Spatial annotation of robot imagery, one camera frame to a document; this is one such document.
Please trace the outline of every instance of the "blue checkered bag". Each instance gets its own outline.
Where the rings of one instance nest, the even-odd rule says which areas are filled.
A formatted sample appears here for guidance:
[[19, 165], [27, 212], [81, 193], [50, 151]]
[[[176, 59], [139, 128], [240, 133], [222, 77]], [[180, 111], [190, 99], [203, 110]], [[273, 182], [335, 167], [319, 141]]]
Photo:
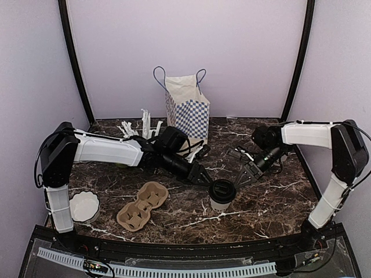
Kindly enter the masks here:
[[[163, 71], [164, 83], [156, 77], [155, 71]], [[168, 125], [174, 126], [188, 135], [191, 144], [208, 140], [210, 102], [202, 94], [200, 83], [206, 75], [201, 69], [195, 75], [168, 77], [162, 67], [153, 70], [156, 81], [165, 89], [165, 105]]]

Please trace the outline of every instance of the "wall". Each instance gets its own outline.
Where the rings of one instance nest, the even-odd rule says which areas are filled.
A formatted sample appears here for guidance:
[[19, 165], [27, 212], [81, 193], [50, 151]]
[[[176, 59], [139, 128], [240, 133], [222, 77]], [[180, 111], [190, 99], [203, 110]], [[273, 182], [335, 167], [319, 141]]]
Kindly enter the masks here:
[[212, 116], [280, 117], [306, 1], [68, 1], [96, 118], [165, 116], [157, 65], [168, 76], [206, 68]]
[[[307, 57], [290, 119], [354, 119], [371, 134], [371, 2], [317, 1]], [[324, 190], [331, 152], [302, 147]], [[363, 277], [371, 277], [371, 179], [350, 196], [336, 220], [343, 222]]]
[[37, 150], [60, 122], [85, 129], [58, 2], [2, 1], [0, 9], [0, 268], [17, 277], [46, 210], [33, 182]]

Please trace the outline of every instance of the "marble countertop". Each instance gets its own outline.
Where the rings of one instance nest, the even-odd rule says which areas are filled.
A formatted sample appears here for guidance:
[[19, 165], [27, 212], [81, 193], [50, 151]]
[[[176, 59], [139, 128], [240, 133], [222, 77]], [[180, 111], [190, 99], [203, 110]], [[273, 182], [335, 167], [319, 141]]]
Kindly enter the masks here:
[[[141, 121], [131, 120], [134, 129]], [[211, 118], [208, 156], [199, 160], [214, 179], [234, 181], [241, 163], [226, 155], [229, 147], [241, 145], [259, 151], [251, 142], [254, 128], [276, 123], [274, 119]], [[122, 137], [117, 128], [121, 120], [98, 120], [91, 132]], [[165, 203], [151, 211], [144, 228], [129, 232], [116, 221], [121, 208], [135, 200], [136, 193], [147, 181], [167, 187]], [[138, 167], [120, 168], [115, 164], [85, 162], [73, 166], [70, 177], [70, 198], [81, 191], [99, 196], [101, 213], [92, 224], [76, 224], [79, 234], [105, 239], [142, 243], [198, 244], [229, 243], [266, 239], [300, 232], [302, 221], [317, 203], [317, 198], [294, 152], [283, 163], [281, 173], [269, 171], [253, 185], [238, 190], [225, 213], [210, 207], [208, 190], [183, 185], [164, 170], [147, 171]]]

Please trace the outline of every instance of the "scalloped bowl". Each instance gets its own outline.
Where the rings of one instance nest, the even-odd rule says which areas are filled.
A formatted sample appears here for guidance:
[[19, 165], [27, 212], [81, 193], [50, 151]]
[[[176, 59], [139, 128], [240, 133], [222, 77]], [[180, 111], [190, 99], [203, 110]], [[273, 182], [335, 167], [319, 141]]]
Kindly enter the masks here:
[[82, 191], [70, 200], [70, 208], [75, 222], [90, 224], [99, 216], [100, 202], [93, 192]]

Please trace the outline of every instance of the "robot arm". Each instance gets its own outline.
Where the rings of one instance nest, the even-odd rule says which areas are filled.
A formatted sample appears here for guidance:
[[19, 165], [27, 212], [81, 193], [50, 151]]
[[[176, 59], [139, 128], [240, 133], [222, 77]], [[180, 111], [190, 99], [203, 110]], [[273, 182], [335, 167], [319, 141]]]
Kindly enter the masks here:
[[[333, 168], [329, 185], [308, 218], [315, 229], [325, 226], [341, 206], [344, 192], [352, 186], [369, 160], [361, 134], [352, 126], [357, 126], [353, 120], [335, 124], [299, 122], [258, 127], [252, 139], [262, 152], [256, 156], [240, 155], [247, 162], [240, 172], [236, 186], [257, 181], [294, 144], [332, 149]], [[241, 183], [245, 175], [248, 179]]]
[[212, 180], [196, 161], [188, 163], [177, 152], [188, 137], [175, 127], [167, 127], [155, 140], [140, 136], [129, 139], [100, 136], [62, 123], [41, 146], [42, 185], [49, 211], [59, 233], [73, 230], [68, 183], [74, 162], [98, 161], [145, 168], [161, 167], [188, 184], [209, 185]]

